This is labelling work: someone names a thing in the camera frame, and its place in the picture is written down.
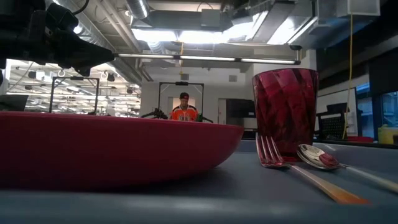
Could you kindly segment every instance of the person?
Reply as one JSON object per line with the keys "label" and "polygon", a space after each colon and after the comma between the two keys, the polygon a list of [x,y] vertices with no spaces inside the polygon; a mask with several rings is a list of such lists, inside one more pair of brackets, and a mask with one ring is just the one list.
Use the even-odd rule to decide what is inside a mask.
{"label": "person", "polygon": [[198,110],[188,104],[189,94],[180,94],[180,105],[173,109],[171,118],[175,121],[196,121],[198,117]]}

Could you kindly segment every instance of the table surface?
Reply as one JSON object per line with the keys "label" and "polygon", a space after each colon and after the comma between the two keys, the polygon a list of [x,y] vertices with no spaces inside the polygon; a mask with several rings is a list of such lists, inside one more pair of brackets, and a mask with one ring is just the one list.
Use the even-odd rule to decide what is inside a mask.
{"label": "table surface", "polygon": [[[316,146],[333,154],[340,162],[353,164],[398,182],[396,150],[326,144]],[[383,159],[387,156],[388,161],[390,159],[395,163],[386,164],[380,160],[374,162],[375,155]],[[367,162],[369,158],[373,158],[373,162]],[[314,217],[334,217],[338,213],[345,214],[349,217],[345,221],[350,222],[371,223],[372,220],[382,218],[386,223],[398,223],[397,194],[381,189],[344,169],[326,172],[303,163],[297,165],[368,199],[372,205],[337,205],[293,170],[262,167],[254,141],[242,141],[239,149],[220,166],[186,179],[142,187],[100,190],[95,193],[2,191],[0,220],[18,223],[24,222],[24,218],[36,220],[38,217],[50,217],[51,222],[59,222],[66,215],[75,217],[65,221],[71,223],[101,214],[109,222],[121,217],[132,222],[164,221],[159,218],[166,218],[174,223],[183,222],[184,218],[189,218],[190,222],[208,222],[206,218],[209,218],[207,215],[210,212],[212,217],[217,217],[218,222],[248,219],[257,222],[267,218],[286,223],[292,219],[295,223],[308,223]],[[341,222],[338,217],[325,221]]]}

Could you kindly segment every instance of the silver spoon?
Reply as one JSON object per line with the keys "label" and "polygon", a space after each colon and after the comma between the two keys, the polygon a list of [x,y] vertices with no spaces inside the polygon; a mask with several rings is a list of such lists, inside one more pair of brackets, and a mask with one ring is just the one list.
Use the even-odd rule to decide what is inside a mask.
{"label": "silver spoon", "polygon": [[303,160],[304,162],[306,162],[311,166],[323,170],[333,170],[333,169],[338,169],[340,167],[344,167],[346,170],[354,172],[355,174],[367,178],[375,182],[376,184],[380,185],[381,187],[384,187],[398,194],[398,184],[391,180],[375,176],[373,174],[359,170],[349,165],[340,164],[332,155],[325,153],[323,150],[321,150],[318,147],[301,144],[298,146],[298,148],[299,150],[297,151],[297,155],[301,158],[301,160]]}

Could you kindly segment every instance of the red drinking glass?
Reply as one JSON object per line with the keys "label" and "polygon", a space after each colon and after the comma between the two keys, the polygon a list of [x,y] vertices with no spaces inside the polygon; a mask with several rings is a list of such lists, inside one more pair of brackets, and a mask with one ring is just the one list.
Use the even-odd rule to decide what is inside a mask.
{"label": "red drinking glass", "polygon": [[318,72],[304,68],[262,72],[253,78],[253,88],[259,135],[272,137],[285,161],[299,161],[299,144],[313,141]]}

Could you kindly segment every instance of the fork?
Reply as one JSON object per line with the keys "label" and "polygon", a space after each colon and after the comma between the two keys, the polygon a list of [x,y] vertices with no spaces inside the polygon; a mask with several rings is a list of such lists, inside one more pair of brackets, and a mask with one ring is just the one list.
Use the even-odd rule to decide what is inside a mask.
{"label": "fork", "polygon": [[355,194],[352,194],[298,166],[287,164],[279,153],[279,150],[272,137],[265,137],[256,134],[257,153],[260,158],[261,165],[266,168],[285,169],[291,168],[302,177],[306,178],[313,185],[331,197],[335,202],[341,204],[369,204],[370,202]]}

